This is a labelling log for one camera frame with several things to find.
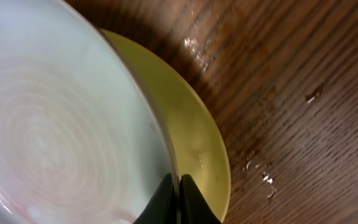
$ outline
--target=yellow plate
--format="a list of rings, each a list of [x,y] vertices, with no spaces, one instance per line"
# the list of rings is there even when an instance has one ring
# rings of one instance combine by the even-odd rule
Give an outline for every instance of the yellow plate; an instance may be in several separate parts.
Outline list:
[[[208,109],[162,59],[125,37],[102,31],[155,98],[171,135],[178,175],[194,178],[211,210],[223,221],[230,199],[230,167],[221,134]]]

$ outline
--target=white bowl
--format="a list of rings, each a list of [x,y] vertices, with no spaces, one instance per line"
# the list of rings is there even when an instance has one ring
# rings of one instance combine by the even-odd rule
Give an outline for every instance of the white bowl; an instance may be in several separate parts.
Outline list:
[[[133,222],[175,171],[149,102],[66,3],[0,0],[0,223]]]

